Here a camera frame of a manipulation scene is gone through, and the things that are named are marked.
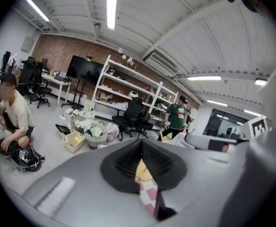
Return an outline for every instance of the red brick wall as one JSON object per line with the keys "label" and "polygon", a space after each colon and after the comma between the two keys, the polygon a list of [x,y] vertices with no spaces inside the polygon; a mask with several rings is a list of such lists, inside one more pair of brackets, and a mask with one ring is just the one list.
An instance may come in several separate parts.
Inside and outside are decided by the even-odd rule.
{"label": "red brick wall", "polygon": [[[125,64],[125,61],[121,58],[122,55],[114,50],[84,40],[58,35],[41,35],[32,53],[32,56],[38,61],[41,61],[42,58],[47,58],[47,67],[54,71],[67,71],[73,55],[83,58],[85,58],[87,55],[92,56],[95,62],[101,64],[104,64],[108,55],[111,55],[112,60]],[[137,65],[135,69],[137,72],[146,75],[147,77],[158,83],[162,81],[166,88],[170,89],[173,92],[179,92],[179,95],[185,95],[185,93],[178,89],[175,85],[170,83],[167,79],[161,77],[159,74],[155,73],[150,68],[139,62],[135,63]],[[146,90],[150,88],[149,85],[139,80],[135,80],[128,75],[124,75],[124,77],[131,83],[140,86]],[[71,90],[74,90],[76,88],[77,80],[70,80],[72,81]],[[105,79],[104,84],[126,95],[129,93],[129,88],[127,86],[119,83],[112,83],[112,81],[109,79]],[[93,85],[85,86],[84,93],[87,95],[88,99],[92,99],[94,89],[95,86]],[[198,109],[198,104],[189,96],[187,97],[189,100],[189,106]]]}

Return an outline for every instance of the ceiling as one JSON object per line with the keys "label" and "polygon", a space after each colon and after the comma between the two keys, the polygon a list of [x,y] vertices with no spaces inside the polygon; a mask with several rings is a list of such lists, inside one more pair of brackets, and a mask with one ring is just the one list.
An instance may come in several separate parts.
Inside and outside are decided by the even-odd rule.
{"label": "ceiling", "polygon": [[[210,99],[230,110],[265,114],[257,78],[276,68],[276,26],[247,10],[240,0],[118,0],[115,31],[106,26],[106,0],[33,0],[43,21],[19,0],[14,9],[42,33],[73,36],[145,61],[199,103]],[[160,55],[174,69],[163,72]],[[192,82],[192,75],[221,75],[222,81]]]}

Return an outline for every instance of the floor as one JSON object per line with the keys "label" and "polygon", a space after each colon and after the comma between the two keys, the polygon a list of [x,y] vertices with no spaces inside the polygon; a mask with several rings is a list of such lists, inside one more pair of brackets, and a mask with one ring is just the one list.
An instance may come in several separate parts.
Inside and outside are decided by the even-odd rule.
{"label": "floor", "polygon": [[[32,102],[30,105],[35,123],[35,128],[32,133],[32,143],[35,150],[45,156],[45,162],[43,162],[41,169],[34,173],[18,173],[17,171],[13,171],[13,163],[0,155],[0,181],[20,195],[34,181],[61,165],[66,160],[82,152],[90,151],[88,147],[83,146],[75,153],[71,153],[63,146],[61,136],[55,127],[56,123],[61,123],[61,107],[57,106],[57,98],[48,96],[48,99],[51,104],[50,107],[41,105],[37,109],[37,102]],[[2,130],[0,127],[0,139],[6,137],[8,134],[9,132]],[[134,132],[133,139],[137,135],[138,133]],[[157,139],[158,137],[158,133],[154,131],[149,131],[147,135],[150,139]],[[132,139],[127,134],[124,134],[123,137],[124,141]],[[118,142],[119,140],[115,138],[110,144]]]}

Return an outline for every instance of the plastic bin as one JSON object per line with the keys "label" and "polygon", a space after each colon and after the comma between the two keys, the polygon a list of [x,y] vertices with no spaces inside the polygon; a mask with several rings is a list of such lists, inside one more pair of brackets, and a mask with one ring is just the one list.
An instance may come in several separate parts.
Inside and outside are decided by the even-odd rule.
{"label": "plastic bin", "polygon": [[84,135],[79,133],[78,131],[68,134],[66,137],[62,139],[64,142],[64,146],[71,152],[75,152],[80,147],[82,147],[86,141]]}

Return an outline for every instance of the air conditioner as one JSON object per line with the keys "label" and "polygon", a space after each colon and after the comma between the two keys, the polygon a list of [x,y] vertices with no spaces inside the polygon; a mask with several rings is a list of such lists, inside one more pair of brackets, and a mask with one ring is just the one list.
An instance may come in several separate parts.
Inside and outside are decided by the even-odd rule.
{"label": "air conditioner", "polygon": [[152,52],[145,62],[167,77],[174,77],[178,73],[176,66],[158,51]]}

